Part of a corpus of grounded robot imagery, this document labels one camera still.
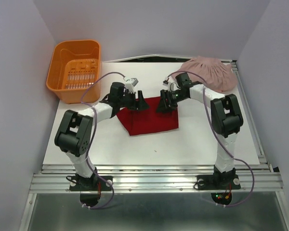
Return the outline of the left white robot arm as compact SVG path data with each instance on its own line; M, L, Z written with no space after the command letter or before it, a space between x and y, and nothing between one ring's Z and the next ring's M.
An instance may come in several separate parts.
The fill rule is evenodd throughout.
M124 108L134 111L149 109L142 91L134 91L137 83L136 78L124 83L113 82L110 92L98 104L79 112L67 110L64 113L54 144L74 165L75 177L68 179L71 183L88 190L97 186L97 169L89 158L89 149L99 122L113 118Z

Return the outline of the orange plastic basket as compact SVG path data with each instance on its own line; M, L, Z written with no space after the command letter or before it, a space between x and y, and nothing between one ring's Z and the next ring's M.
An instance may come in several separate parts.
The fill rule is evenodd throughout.
M66 104L93 103L100 98L101 46L95 40L69 40L56 45L47 88Z

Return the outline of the aluminium rail frame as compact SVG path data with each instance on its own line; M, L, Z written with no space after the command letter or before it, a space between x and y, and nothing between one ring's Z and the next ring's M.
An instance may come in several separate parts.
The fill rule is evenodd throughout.
M283 181L264 155L245 93L237 96L244 125L234 156L241 188L228 207L216 205L210 191L197 189L199 175L213 173L215 140L204 106L179 103L178 130L131 137L116 117L98 124L90 157L102 177L112 176L98 209L79 198L97 192L73 192L66 180L75 169L54 145L66 110L82 104L59 103L42 169L31 181L22 231L289 231Z

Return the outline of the red pleated skirt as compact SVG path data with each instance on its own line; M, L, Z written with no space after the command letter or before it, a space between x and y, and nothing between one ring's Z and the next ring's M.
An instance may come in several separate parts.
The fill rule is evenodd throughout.
M147 110L132 111L123 108L117 113L119 121L130 136L165 132L179 127L178 110L157 113L160 97L147 98L145 101L149 105Z

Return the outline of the pink pleated skirt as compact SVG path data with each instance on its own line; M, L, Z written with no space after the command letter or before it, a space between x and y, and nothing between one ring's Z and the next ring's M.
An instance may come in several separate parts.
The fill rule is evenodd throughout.
M187 71L191 81L199 81L205 84L206 87L216 92L230 91L234 89L238 80L232 71L230 64L224 64L218 58L208 58L198 56L184 62L178 69L177 75Z

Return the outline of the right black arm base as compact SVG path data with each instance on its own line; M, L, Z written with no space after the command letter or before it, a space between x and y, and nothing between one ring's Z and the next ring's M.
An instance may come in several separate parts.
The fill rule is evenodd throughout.
M197 175L194 189L200 191L223 191L241 189L240 180L236 174L236 169L232 168L228 172L220 172L216 167L212 174Z

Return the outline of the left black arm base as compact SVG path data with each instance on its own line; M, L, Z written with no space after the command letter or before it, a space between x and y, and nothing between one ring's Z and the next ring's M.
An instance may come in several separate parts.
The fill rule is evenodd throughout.
M69 190L72 192L111 191L110 186L95 175L91 178L84 178L75 174L66 176L66 180L70 183Z

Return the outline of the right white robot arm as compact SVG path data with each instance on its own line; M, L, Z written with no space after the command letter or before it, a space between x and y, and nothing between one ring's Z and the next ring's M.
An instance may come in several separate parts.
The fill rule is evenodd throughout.
M234 171L234 148L237 134L244 120L236 95L213 91L199 81L189 78L190 72L176 72L174 82L166 77L160 91L157 113L172 112L178 103L185 99L196 100L204 104L211 131L217 140L217 158L214 168L218 173L212 175L213 185L222 188L229 183L228 172Z

